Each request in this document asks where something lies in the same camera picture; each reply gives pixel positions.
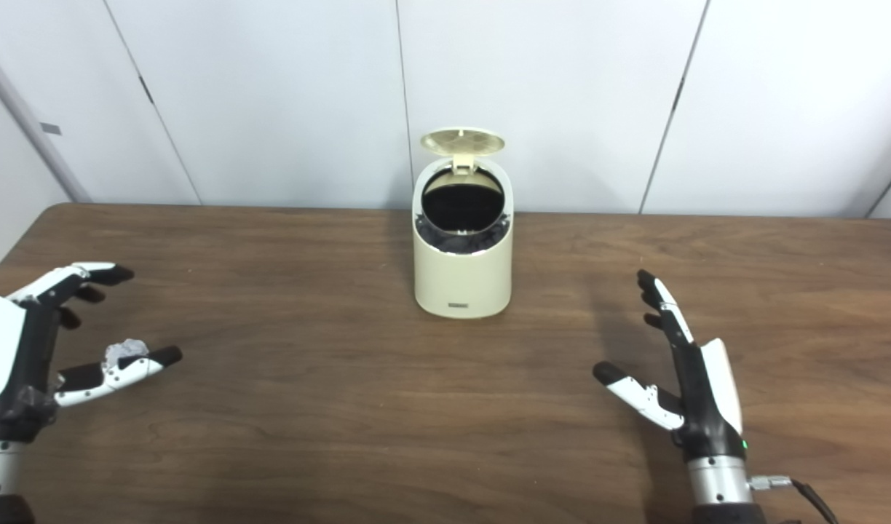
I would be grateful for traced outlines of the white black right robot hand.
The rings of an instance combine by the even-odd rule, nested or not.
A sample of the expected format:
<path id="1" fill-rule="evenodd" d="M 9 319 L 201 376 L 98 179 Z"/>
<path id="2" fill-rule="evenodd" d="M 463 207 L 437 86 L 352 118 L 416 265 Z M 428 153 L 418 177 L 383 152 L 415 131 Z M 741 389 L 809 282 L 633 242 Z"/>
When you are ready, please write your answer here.
<path id="1" fill-rule="evenodd" d="M 744 461 L 742 409 L 723 341 L 699 342 L 668 286 L 651 272 L 639 269 L 636 282 L 642 301 L 652 308 L 644 321 L 666 337 L 681 392 L 675 395 L 642 384 L 609 361 L 595 364 L 594 378 L 668 431 L 685 461 L 721 456 Z"/>

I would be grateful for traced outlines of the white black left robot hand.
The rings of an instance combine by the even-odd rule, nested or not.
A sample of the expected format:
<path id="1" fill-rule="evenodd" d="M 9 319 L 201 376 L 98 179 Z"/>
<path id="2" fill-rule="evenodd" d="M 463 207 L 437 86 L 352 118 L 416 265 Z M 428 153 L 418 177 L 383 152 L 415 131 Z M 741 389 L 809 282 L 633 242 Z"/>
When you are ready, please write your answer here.
<path id="1" fill-rule="evenodd" d="M 178 347 L 137 349 L 52 374 L 59 329 L 80 325 L 68 302 L 97 303 L 103 286 L 133 276 L 112 262 L 76 262 L 0 295 L 0 442 L 32 443 L 60 408 L 113 394 L 182 361 Z"/>

